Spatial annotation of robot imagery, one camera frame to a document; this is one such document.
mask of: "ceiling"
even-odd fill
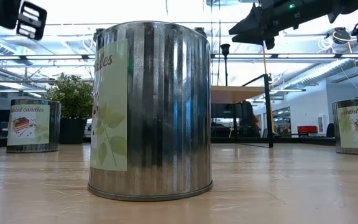
[[[175,22],[189,28],[204,27],[213,53],[219,54],[220,44],[230,44],[231,54],[262,54],[259,45],[239,44],[231,41],[228,30],[248,15],[252,3],[240,3],[235,0],[222,0],[221,5],[210,7],[205,0],[31,0],[48,12],[47,25],[41,41],[33,41],[16,36],[14,30],[0,27],[0,43],[9,47],[17,55],[62,55],[62,54],[94,54],[92,42],[93,33],[97,28],[107,28],[114,24],[153,20]],[[332,44],[332,47],[322,48],[326,33],[334,27],[345,27],[351,31],[358,23],[358,11],[349,15],[340,15],[335,23],[330,24],[326,16],[309,21],[299,26],[299,29],[287,29],[276,38],[275,47],[267,54],[315,54],[332,52],[349,52],[349,47],[357,51],[357,43],[350,45]],[[295,72],[309,67],[313,63],[306,61],[284,61],[268,63],[267,71],[272,75]],[[64,72],[70,75],[80,75],[91,78],[93,61],[83,60],[42,60],[32,61],[25,66],[13,61],[0,62],[2,68],[19,75],[33,74],[34,78],[55,77]],[[227,70],[229,85],[242,85],[245,82],[264,73],[261,60],[228,60]],[[217,83],[217,74],[224,74],[224,63],[213,61],[213,83]],[[219,76],[222,85],[224,76]],[[251,85],[262,85],[255,82]]]

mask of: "wooden surface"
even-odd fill
[[[264,87],[254,86],[211,86],[212,103],[239,103],[265,93]]]
[[[118,202],[86,189],[89,145],[6,154],[0,223],[358,223],[358,156],[333,147],[214,145],[214,188],[170,202]]]

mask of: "potted plant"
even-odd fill
[[[62,104],[60,144],[81,144],[86,120],[91,117],[93,84],[75,75],[64,75],[48,89],[46,98]]]

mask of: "black planter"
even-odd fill
[[[59,143],[82,144],[85,125],[85,119],[61,118]]]

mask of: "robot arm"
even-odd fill
[[[30,39],[40,40],[44,35],[47,12],[45,9],[22,0],[0,0],[0,26],[14,29]]]
[[[358,9],[358,0],[260,0],[249,15],[237,23],[229,34],[237,34],[233,42],[274,47],[274,37],[289,27],[297,29],[304,22],[328,15],[333,23],[338,15]]]

